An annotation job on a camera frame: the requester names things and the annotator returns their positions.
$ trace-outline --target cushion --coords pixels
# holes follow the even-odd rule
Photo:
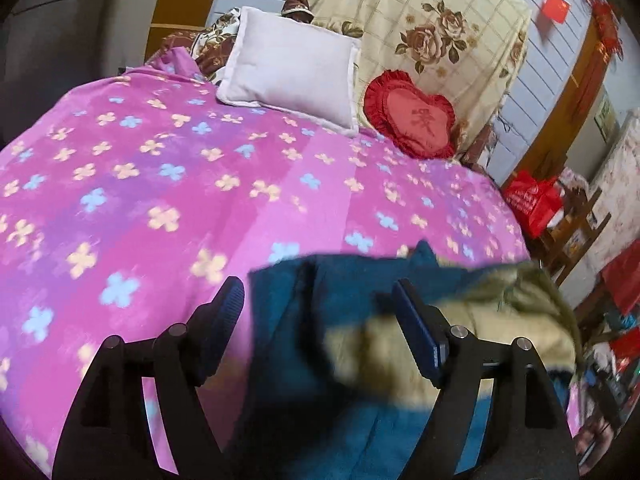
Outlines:
[[[355,38],[243,7],[218,99],[290,112],[354,136],[353,70],[359,52]]]
[[[373,127],[415,158],[449,158],[455,149],[450,133],[456,122],[451,103],[426,95],[407,72],[386,70],[367,88],[364,113]]]

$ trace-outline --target red paper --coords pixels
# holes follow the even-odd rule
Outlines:
[[[521,171],[504,191],[504,200],[531,238],[538,238],[562,207],[562,198],[554,187],[556,179],[538,182],[527,171]]]
[[[571,5],[564,0],[546,0],[542,13],[558,23],[564,23]]]

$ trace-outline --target bed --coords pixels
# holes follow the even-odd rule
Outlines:
[[[421,239],[467,267],[528,256],[480,174],[411,160],[370,130],[348,139],[222,105],[185,50],[169,55],[73,89],[0,153],[0,412],[46,474],[104,338],[156,336],[228,275],[299,254],[402,257]],[[242,404],[251,326],[247,304],[200,391],[221,446]],[[152,383],[145,399],[170,468]]]

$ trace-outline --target red plastic bag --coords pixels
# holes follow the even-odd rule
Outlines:
[[[521,171],[504,191],[506,203],[531,238],[538,238],[562,207],[562,198],[554,187],[556,179],[538,182],[527,171]]]

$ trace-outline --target rose pattern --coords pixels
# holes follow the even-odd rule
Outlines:
[[[438,18],[438,29],[443,36],[449,36],[452,40],[462,40],[466,34],[466,20],[461,12],[453,12],[444,9]]]
[[[406,32],[400,33],[402,43],[396,46],[396,54],[408,53],[415,61],[415,71],[421,74],[426,65],[437,64],[449,52],[449,61],[453,64],[460,61],[460,52],[469,46],[478,45],[476,38],[468,37],[469,25],[461,12],[454,12],[445,7],[440,1],[436,7],[422,4],[425,12],[438,12],[435,23],[418,25]],[[415,17],[407,23],[413,23]],[[479,30],[477,25],[472,30]]]

